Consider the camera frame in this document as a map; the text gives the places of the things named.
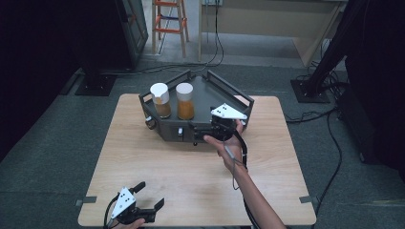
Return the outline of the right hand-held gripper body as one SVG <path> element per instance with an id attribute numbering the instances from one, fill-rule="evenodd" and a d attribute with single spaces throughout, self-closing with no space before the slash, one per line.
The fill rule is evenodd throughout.
<path id="1" fill-rule="evenodd" d="M 248 116 L 230 105 L 224 103 L 210 111 L 211 119 L 208 124 L 192 124 L 195 140 L 202 140 L 205 135 L 210 135 L 217 140 L 227 141 L 236 130 L 235 120 L 247 120 Z"/>

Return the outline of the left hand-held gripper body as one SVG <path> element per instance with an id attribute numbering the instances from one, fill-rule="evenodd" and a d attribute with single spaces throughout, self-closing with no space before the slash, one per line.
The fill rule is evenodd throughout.
<path id="1" fill-rule="evenodd" d="M 135 194 L 131 194 L 130 188 L 123 187 L 114 198 L 116 203 L 111 214 L 111 220 L 116 220 L 122 224 L 130 224 L 137 219 L 145 219 L 146 223 L 153 223 L 156 213 L 153 209 L 140 209 L 136 206 Z"/>

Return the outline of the dark grey metal rack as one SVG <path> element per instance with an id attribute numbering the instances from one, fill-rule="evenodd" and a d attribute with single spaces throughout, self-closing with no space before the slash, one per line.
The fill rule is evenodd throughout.
<path id="1" fill-rule="evenodd" d="M 180 83 L 190 83 L 193 86 L 194 117 L 189 120 L 178 118 L 176 87 Z M 244 125 L 249 122 L 254 99 L 211 71 L 204 75 L 185 71 L 164 84 L 168 86 L 170 94 L 170 116 L 162 118 L 158 115 L 150 89 L 139 96 L 139 101 L 146 126 L 156 131 L 165 141 L 190 142 L 194 145 L 202 143 L 203 139 L 194 139 L 192 124 L 208 124 L 211 119 L 210 111 L 224 103 L 248 116 L 247 120 L 240 120 Z"/>

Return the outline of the yellow spice jar white lid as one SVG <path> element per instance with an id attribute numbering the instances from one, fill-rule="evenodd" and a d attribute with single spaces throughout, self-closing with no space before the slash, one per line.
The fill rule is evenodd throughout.
<path id="1" fill-rule="evenodd" d="M 178 118 L 189 120 L 194 117 L 194 103 L 192 101 L 193 86 L 190 83 L 180 83 L 176 87 L 178 99 Z"/>

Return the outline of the brown spice jar yellow button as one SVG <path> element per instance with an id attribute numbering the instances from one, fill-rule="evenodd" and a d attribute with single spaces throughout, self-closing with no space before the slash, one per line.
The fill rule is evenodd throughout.
<path id="1" fill-rule="evenodd" d="M 168 86 L 164 83 L 155 83 L 151 86 L 150 93 L 158 115 L 162 118 L 170 116 L 171 106 Z"/>

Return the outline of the person's left hand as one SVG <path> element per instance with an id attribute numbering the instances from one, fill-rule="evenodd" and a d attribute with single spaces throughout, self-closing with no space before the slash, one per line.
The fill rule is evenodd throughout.
<path id="1" fill-rule="evenodd" d="M 139 229 L 144 223 L 145 219 L 137 219 L 130 224 L 122 224 L 115 220 L 110 229 Z"/>

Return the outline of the person's right hand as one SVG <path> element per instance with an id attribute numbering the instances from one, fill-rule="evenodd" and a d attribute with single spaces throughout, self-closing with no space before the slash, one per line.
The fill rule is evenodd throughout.
<path id="1" fill-rule="evenodd" d="M 243 163 L 242 143 L 235 135 L 226 141 L 220 141 L 211 135 L 205 135 L 203 139 L 217 150 L 218 156 L 224 161 L 224 166 L 234 177 L 247 173 Z"/>

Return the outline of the black square stand base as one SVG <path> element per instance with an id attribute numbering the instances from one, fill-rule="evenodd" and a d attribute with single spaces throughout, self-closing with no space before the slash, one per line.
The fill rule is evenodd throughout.
<path id="1" fill-rule="evenodd" d="M 78 89 L 76 95 L 91 95 L 91 96 L 109 96 L 116 81 L 113 75 L 85 75 Z"/>
<path id="2" fill-rule="evenodd" d="M 290 85 L 299 103 L 329 103 L 330 100 L 324 91 L 317 92 L 311 87 L 308 80 L 292 79 Z"/>

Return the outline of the light wooden desk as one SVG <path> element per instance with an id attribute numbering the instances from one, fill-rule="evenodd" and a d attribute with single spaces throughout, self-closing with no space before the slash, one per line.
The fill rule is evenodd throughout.
<path id="1" fill-rule="evenodd" d="M 349 0 L 199 0 L 199 33 L 291 37 L 307 67 Z"/>

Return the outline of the wooden step ladder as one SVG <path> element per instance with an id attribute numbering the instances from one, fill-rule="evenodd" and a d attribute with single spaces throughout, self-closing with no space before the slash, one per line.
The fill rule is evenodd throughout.
<path id="1" fill-rule="evenodd" d="M 153 0 L 152 52 L 157 52 L 157 41 L 161 41 L 164 34 L 176 34 L 180 37 L 182 56 L 186 57 L 187 22 L 184 0 Z"/>

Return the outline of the dark framed panel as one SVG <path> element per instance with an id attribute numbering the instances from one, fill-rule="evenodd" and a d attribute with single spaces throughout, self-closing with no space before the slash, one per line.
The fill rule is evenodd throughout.
<path id="1" fill-rule="evenodd" d="M 116 6 L 129 54 L 128 69 L 134 69 L 149 37 L 143 4 L 141 0 L 116 0 Z"/>

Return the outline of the black slanted stand pole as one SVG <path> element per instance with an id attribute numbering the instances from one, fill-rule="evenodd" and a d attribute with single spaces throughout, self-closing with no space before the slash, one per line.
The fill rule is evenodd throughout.
<path id="1" fill-rule="evenodd" d="M 337 27 L 325 55 L 309 78 L 309 84 L 317 92 L 322 91 L 322 83 L 327 74 L 337 66 L 349 49 L 352 36 L 354 35 L 354 23 L 365 9 L 368 0 L 349 0 L 342 19 Z"/>

